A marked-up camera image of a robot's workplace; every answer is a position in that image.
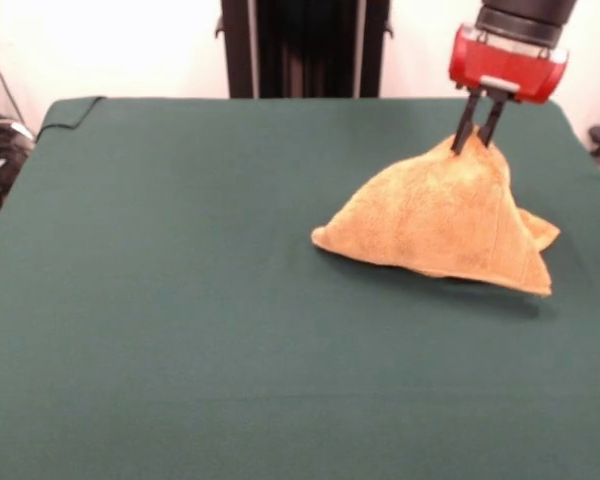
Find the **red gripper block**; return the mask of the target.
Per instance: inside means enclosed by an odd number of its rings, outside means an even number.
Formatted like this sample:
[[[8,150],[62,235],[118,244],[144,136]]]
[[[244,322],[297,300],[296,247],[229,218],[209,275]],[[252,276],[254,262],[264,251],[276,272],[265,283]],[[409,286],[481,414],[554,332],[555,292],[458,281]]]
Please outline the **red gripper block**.
[[[569,52],[512,40],[470,24],[461,25],[455,35],[449,77],[467,88],[504,91],[517,102],[543,104],[561,82]],[[481,90],[470,90],[451,144],[461,153],[473,132],[473,117],[482,97]],[[491,109],[478,130],[481,143],[488,147],[499,123],[508,95],[493,93]]]

